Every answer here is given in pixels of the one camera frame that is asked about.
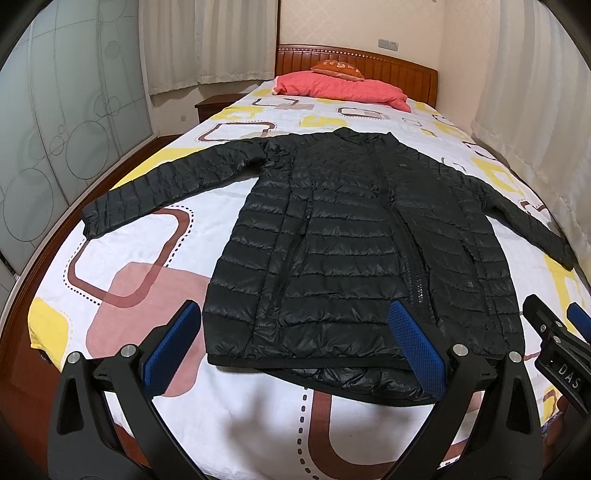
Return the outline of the black puffer jacket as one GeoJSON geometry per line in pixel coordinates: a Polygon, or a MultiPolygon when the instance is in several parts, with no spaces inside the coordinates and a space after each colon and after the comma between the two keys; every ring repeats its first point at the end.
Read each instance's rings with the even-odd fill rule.
{"type": "Polygon", "coordinates": [[[388,406],[434,398],[387,317],[419,322],[490,360],[525,348],[499,221],[565,269],[576,257],[483,180],[394,135],[348,128],[235,140],[116,188],[93,221],[122,227],[256,172],[204,301],[209,363],[259,370],[388,406]]]}

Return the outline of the sheer white curtain right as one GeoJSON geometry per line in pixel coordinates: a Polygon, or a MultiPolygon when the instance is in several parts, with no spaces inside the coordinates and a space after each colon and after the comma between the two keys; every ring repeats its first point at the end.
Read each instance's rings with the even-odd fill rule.
{"type": "Polygon", "coordinates": [[[472,123],[544,202],[590,270],[590,68],[551,10],[502,1],[472,123]]]}

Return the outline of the wooden headboard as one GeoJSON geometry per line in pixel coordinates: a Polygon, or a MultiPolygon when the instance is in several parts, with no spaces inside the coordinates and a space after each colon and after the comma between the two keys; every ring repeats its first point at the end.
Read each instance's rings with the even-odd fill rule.
{"type": "Polygon", "coordinates": [[[322,60],[339,60],[358,68],[367,79],[400,87],[411,99],[435,107],[438,71],[411,61],[374,52],[325,45],[280,44],[276,75],[310,70],[322,60]]]}

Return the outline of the frosted glass wardrobe doors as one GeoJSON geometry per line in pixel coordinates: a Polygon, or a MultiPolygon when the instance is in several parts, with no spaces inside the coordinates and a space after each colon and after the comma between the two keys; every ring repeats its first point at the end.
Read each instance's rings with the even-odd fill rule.
{"type": "Polygon", "coordinates": [[[1,252],[12,269],[151,134],[137,2],[50,2],[1,69],[1,252]]]}

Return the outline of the orange embroidered cushion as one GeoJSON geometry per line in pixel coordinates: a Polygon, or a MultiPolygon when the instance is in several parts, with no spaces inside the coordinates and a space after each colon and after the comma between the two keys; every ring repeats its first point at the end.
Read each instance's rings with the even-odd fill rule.
{"type": "Polygon", "coordinates": [[[353,82],[365,80],[363,73],[356,66],[339,60],[322,60],[312,66],[311,71],[353,82]]]}

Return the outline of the wooden nightstand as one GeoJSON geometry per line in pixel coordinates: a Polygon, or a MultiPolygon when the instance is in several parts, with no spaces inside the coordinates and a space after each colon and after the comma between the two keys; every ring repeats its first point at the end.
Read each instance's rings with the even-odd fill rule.
{"type": "Polygon", "coordinates": [[[224,108],[245,97],[245,93],[221,94],[208,97],[194,105],[199,122],[221,112],[224,108]]]}

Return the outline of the coral red pillow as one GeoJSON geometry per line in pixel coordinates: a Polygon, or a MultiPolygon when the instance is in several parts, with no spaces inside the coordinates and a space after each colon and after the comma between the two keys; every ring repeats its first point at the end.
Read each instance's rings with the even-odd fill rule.
{"type": "Polygon", "coordinates": [[[277,76],[274,79],[273,95],[381,104],[403,112],[411,112],[407,104],[408,96],[397,86],[372,79],[345,80],[311,70],[277,76]]]}

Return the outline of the beige window curtain left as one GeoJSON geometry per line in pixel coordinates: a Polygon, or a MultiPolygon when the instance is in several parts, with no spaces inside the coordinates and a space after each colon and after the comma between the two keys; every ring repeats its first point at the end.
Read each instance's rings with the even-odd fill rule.
{"type": "Polygon", "coordinates": [[[151,95],[274,76],[276,1],[142,1],[140,17],[151,95]]]}

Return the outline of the wooden bed frame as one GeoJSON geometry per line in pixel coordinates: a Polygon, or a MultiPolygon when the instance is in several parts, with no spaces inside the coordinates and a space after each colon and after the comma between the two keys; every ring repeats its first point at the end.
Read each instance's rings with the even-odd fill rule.
{"type": "MultiPolygon", "coordinates": [[[[1,336],[1,426],[15,442],[1,449],[4,477],[49,476],[50,417],[69,354],[112,356],[140,344],[185,301],[199,306],[195,277],[170,267],[192,228],[190,211],[158,208],[110,227],[93,221],[110,194],[99,182],[65,215],[9,310],[1,336]]],[[[194,370],[176,371],[162,395],[194,379],[194,370]]],[[[105,397],[125,453],[145,465],[116,396],[105,397]]]]}

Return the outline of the wall switch panel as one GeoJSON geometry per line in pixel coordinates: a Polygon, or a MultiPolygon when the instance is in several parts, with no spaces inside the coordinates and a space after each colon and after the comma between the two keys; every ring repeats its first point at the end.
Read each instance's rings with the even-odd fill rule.
{"type": "Polygon", "coordinates": [[[387,40],[387,39],[380,39],[378,41],[378,46],[382,49],[391,50],[391,51],[398,51],[398,49],[399,49],[398,42],[387,40]]]}

